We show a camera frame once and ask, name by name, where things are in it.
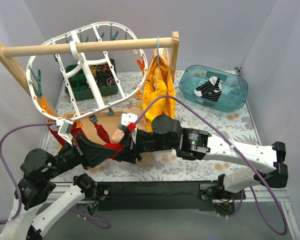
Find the white clip sock hanger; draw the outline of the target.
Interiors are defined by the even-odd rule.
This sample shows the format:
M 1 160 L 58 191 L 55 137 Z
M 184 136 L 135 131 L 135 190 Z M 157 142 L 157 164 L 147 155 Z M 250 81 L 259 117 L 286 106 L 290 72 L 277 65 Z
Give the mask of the white clip sock hanger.
M 124 31 L 125 39 L 117 40 L 117 34 L 111 34 L 109 41 L 104 41 L 98 32 L 99 27 L 106 26 L 110 28 L 118 28 Z M 109 51 L 133 50 L 139 51 L 143 61 L 147 63 L 143 45 L 145 41 L 138 39 L 136 35 L 126 26 L 110 21 L 96 22 L 78 29 L 69 31 L 63 35 L 51 38 L 41 45 L 27 46 L 26 56 L 29 61 L 26 67 L 26 82 L 29 87 L 31 99 L 35 107 L 47 118 L 57 120 L 61 118 L 59 115 L 53 115 L 52 110 L 48 108 L 48 103 L 42 95 L 41 75 L 35 75 L 32 70 L 33 61 L 37 56 L 54 55 L 59 66 L 60 72 L 63 75 L 65 86 L 70 95 L 70 101 L 74 107 L 75 114 L 71 118 L 72 121 L 79 121 L 83 118 L 112 108 L 122 102 L 128 101 L 141 90 L 145 84 L 148 69 L 142 69 L 143 77 L 136 89 L 131 93 L 125 93 L 121 86 L 121 81 L 118 79 L 114 71 L 114 66 L 111 64 L 108 56 Z M 115 84 L 121 94 L 121 99 L 104 103 L 101 92 L 97 86 L 97 82 L 90 70 L 91 65 L 108 64 L 110 71 L 114 77 Z M 74 92 L 71 88 L 69 79 L 83 71 L 87 83 L 92 91 L 97 107 L 85 114 L 81 114 L 77 105 Z

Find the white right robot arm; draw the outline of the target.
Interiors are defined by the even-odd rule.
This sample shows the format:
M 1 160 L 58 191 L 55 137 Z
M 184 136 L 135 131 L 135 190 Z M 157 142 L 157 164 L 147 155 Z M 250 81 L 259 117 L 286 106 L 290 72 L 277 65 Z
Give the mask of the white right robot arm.
M 221 174 L 202 193 L 211 199 L 227 199 L 242 189 L 256 185 L 282 189 L 288 183 L 285 164 L 286 145 L 276 141 L 272 145 L 257 146 L 240 142 L 226 142 L 207 131 L 185 128 L 179 120 L 162 114 L 151 123 L 151 132 L 137 127 L 134 114 L 121 115 L 118 128 L 124 132 L 112 159 L 135 164 L 144 153 L 175 150 L 176 156 L 188 161 L 215 160 L 242 165 L 245 168 L 231 174 Z

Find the black white striped sock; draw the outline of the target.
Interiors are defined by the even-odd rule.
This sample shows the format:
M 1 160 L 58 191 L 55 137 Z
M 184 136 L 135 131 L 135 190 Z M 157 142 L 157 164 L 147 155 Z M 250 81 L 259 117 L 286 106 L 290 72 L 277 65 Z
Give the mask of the black white striped sock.
M 218 92 L 209 92 L 207 94 L 203 94 L 201 96 L 201 98 L 207 100 L 207 101 L 212 101 L 212 102 L 217 102 L 219 100 L 219 97 L 221 96 L 222 91 L 218 91 Z

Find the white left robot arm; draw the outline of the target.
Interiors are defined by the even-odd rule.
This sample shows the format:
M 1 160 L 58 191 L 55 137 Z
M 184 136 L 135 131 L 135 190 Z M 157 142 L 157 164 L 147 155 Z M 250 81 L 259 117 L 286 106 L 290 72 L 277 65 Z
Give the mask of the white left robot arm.
M 93 211 L 102 196 L 98 184 L 88 174 L 73 178 L 73 183 L 42 213 L 40 208 L 56 188 L 51 180 L 81 165 L 96 167 L 116 154 L 115 149 L 79 135 L 74 144 L 66 143 L 57 155 L 35 148 L 25 157 L 20 169 L 23 178 L 16 185 L 13 207 L 0 233 L 0 240 L 41 240 L 54 223 L 82 200 L 92 201 Z

